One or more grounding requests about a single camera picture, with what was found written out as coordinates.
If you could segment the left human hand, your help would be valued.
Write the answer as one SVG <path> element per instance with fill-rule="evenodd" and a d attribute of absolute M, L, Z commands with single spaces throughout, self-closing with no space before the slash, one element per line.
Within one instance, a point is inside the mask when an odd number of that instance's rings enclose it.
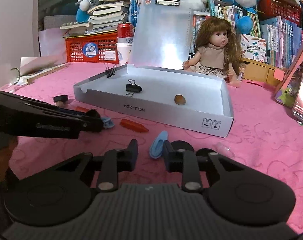
<path fill-rule="evenodd" d="M 0 182 L 5 179 L 6 172 L 9 168 L 9 161 L 17 145 L 18 137 L 14 137 L 9 141 L 8 147 L 0 150 Z"/>

